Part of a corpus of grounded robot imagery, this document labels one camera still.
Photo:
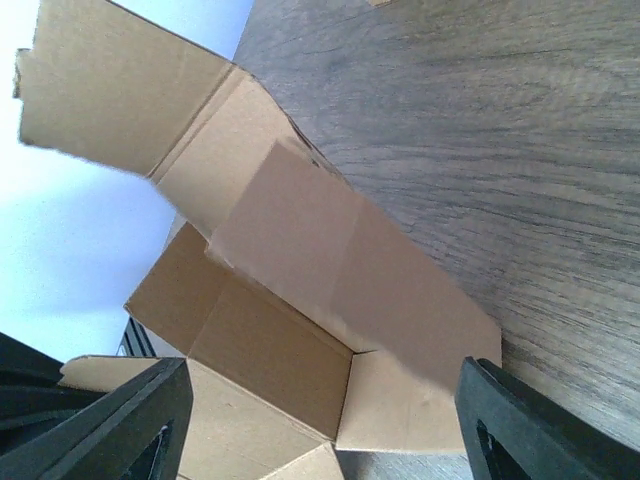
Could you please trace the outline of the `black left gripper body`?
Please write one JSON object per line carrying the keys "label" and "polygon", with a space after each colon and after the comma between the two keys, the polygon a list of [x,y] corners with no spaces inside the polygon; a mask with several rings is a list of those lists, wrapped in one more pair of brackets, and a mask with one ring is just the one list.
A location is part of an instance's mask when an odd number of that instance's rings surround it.
{"label": "black left gripper body", "polygon": [[101,392],[62,386],[61,363],[1,335],[1,448],[15,450],[45,436]]}

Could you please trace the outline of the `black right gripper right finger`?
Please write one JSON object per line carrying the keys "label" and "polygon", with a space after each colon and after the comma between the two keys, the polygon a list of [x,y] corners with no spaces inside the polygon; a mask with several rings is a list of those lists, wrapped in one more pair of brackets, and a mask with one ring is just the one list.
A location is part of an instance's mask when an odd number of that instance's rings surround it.
{"label": "black right gripper right finger", "polygon": [[639,452],[487,359],[464,359],[455,395],[475,479],[637,479]]}

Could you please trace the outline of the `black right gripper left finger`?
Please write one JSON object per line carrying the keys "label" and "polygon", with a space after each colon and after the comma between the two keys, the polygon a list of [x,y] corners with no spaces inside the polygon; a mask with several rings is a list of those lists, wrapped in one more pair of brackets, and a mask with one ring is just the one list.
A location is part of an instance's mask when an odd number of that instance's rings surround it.
{"label": "black right gripper left finger", "polygon": [[176,478],[193,404],[185,360],[162,359],[102,394],[47,435],[1,448],[2,478]]}

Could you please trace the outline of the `cardboard box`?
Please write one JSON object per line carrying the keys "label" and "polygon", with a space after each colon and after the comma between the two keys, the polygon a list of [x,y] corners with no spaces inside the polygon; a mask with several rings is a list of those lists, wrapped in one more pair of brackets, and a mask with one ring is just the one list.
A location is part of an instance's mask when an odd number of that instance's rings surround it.
{"label": "cardboard box", "polygon": [[20,138],[152,183],[185,224],[126,302],[181,353],[182,479],[337,479],[339,450],[459,454],[501,332],[246,70],[109,1],[44,1]]}

